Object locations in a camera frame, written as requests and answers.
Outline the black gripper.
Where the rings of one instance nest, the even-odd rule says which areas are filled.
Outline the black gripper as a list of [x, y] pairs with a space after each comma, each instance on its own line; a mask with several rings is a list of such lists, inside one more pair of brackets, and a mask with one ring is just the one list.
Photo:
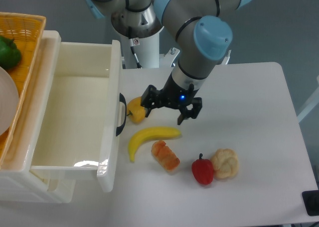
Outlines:
[[145, 117], [149, 116], [151, 110], [162, 107], [179, 110], [177, 124], [181, 125], [185, 119], [196, 119], [202, 109], [202, 98], [196, 98], [196, 93], [197, 90], [193, 83], [182, 88], [173, 80], [172, 76], [169, 76], [161, 90], [154, 85], [147, 87], [142, 95], [141, 106], [146, 108]]

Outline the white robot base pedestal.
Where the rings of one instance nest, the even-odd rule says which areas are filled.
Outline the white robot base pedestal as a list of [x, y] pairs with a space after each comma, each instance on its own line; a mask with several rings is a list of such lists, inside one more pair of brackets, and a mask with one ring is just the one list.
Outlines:
[[222, 0], [122, 0], [107, 5], [111, 23], [120, 36], [127, 69], [160, 67], [159, 35], [166, 28], [181, 47], [179, 66], [184, 71], [213, 68], [232, 40], [221, 37], [229, 26], [220, 20], [230, 9]]

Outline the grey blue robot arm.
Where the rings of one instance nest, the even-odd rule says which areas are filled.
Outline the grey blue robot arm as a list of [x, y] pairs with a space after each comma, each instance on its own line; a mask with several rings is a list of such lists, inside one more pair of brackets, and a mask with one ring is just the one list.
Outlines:
[[228, 52], [233, 33], [221, 16], [252, 0], [85, 0], [96, 18], [109, 16], [119, 34], [126, 68], [160, 65], [159, 34], [166, 29], [181, 48], [161, 90], [149, 85], [140, 105], [146, 114], [167, 107], [180, 111], [177, 122], [196, 118], [196, 93]]

